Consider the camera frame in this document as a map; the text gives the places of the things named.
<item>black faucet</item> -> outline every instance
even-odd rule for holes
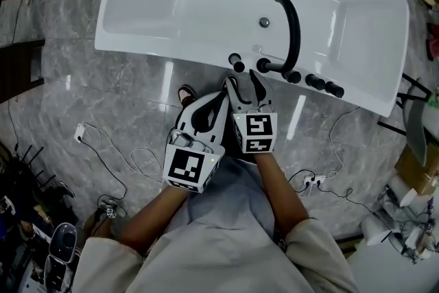
[[[279,72],[282,76],[291,82],[289,78],[295,74],[292,69],[297,63],[300,51],[300,23],[297,11],[290,0],[275,0],[280,3],[287,14],[289,26],[289,50],[287,60],[283,64],[272,64],[267,58],[259,59],[257,69],[261,73],[268,71]]]

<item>black knob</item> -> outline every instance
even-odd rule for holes
[[[266,66],[266,64],[270,64],[270,63],[271,63],[271,61],[269,61],[267,58],[259,59],[258,62],[256,63],[256,68],[258,69],[258,71],[260,73],[267,73],[270,70],[267,69],[265,66]]]
[[[236,72],[242,72],[246,68],[245,64],[241,61],[241,56],[239,54],[233,53],[228,57],[229,63],[233,65],[233,69]]]
[[[337,98],[342,98],[344,95],[344,89],[336,85],[334,82],[327,82],[325,90]]]
[[[282,77],[284,77],[289,83],[299,83],[302,79],[302,75],[299,71],[290,71],[282,73]]]
[[[305,82],[308,84],[308,86],[312,86],[315,89],[317,89],[318,91],[321,91],[322,89],[324,89],[324,80],[317,77],[316,75],[309,74],[305,78]]]

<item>black cable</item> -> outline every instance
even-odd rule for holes
[[[15,125],[14,125],[14,120],[12,119],[12,116],[11,116],[11,110],[10,110],[10,107],[9,107],[9,99],[8,99],[8,114],[9,114],[9,118],[11,119],[12,127],[14,128],[14,133],[15,133],[15,137],[16,137],[16,145],[15,145],[14,150],[17,151],[18,148],[19,148],[19,136],[16,133]]]
[[[97,157],[99,158],[99,160],[101,161],[101,163],[105,166],[105,168],[107,169],[107,171],[108,172],[110,172],[110,174],[111,174],[111,176],[113,176],[122,186],[123,186],[123,188],[125,189],[124,190],[124,192],[123,192],[123,195],[122,195],[122,197],[120,197],[120,198],[116,198],[116,197],[114,197],[114,196],[111,196],[111,195],[109,195],[109,194],[102,194],[98,199],[97,199],[97,207],[99,207],[99,200],[102,198],[102,197],[104,197],[104,196],[107,196],[107,197],[110,197],[110,198],[113,198],[113,199],[115,199],[115,200],[122,200],[122,199],[124,199],[125,198],[125,196],[126,196],[126,194],[127,194],[127,192],[128,192],[128,188],[125,186],[125,183],[123,183],[121,180],[119,180],[111,171],[110,171],[110,169],[107,167],[107,165],[105,164],[105,162],[102,160],[102,158],[101,158],[101,156],[99,155],[99,153],[95,150],[95,148],[93,148],[91,145],[89,145],[89,144],[87,144],[87,143],[85,143],[83,140],[82,140],[82,138],[81,137],[78,137],[78,141],[79,142],[81,142],[82,144],[84,144],[84,145],[86,145],[87,147],[89,147],[90,149],[92,149],[92,151],[94,151],[95,153],[96,153],[96,155],[97,155]]]
[[[316,173],[315,173],[314,171],[311,171],[310,169],[301,169],[301,170],[297,171],[293,176],[291,176],[290,178],[288,178],[288,183],[290,182],[290,180],[293,179],[293,177],[295,177],[295,175],[297,175],[297,174],[299,174],[299,173],[301,173],[301,172],[303,172],[303,171],[311,172],[311,173],[313,174],[313,176],[316,177]]]
[[[353,200],[351,200],[351,199],[348,199],[348,197],[352,194],[352,192],[354,191],[352,188],[348,188],[347,190],[346,190],[346,195],[345,196],[340,196],[340,195],[338,195],[337,193],[335,193],[334,191],[330,191],[330,190],[323,190],[323,189],[321,189],[320,188],[320,181],[317,181],[317,189],[319,190],[319,191],[322,191],[322,192],[325,192],[325,193],[332,193],[332,194],[334,194],[335,196],[337,196],[338,198],[343,198],[343,199],[346,199],[348,202],[352,202],[353,204],[356,204],[356,205],[361,205],[361,206],[363,206],[363,207],[365,207],[371,214],[373,214],[373,215],[375,215],[375,213],[372,211],[372,210],[370,210],[366,205],[364,205],[363,203],[361,203],[361,202],[354,202]]]
[[[106,216],[106,217],[102,220],[102,222],[99,224],[99,226],[93,231],[93,233],[91,234],[92,236],[94,236],[94,235],[96,234],[97,230],[101,228],[101,226],[104,224],[104,222],[105,222],[106,220],[108,220],[108,216]]]
[[[13,35],[12,35],[12,42],[11,42],[11,44],[14,44],[16,25],[17,25],[17,23],[19,22],[19,14],[20,14],[21,4],[23,4],[23,0],[20,0],[19,8],[18,8],[17,11],[16,11],[14,33],[13,33]]]
[[[303,191],[306,191],[307,189],[308,189],[308,187],[309,187],[309,183],[307,182],[307,185],[305,186],[305,188],[304,189],[302,189],[301,191],[296,191],[296,190],[294,190],[296,193],[302,193]]]

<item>bathtub overflow drain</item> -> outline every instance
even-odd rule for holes
[[[267,19],[266,17],[261,17],[261,18],[259,19],[259,25],[260,25],[262,28],[267,28],[268,26],[270,26],[270,20]]]

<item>power strip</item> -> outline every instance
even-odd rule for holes
[[[317,185],[317,182],[320,181],[320,184],[324,182],[327,178],[327,175],[308,175],[303,178],[303,184],[306,185]]]

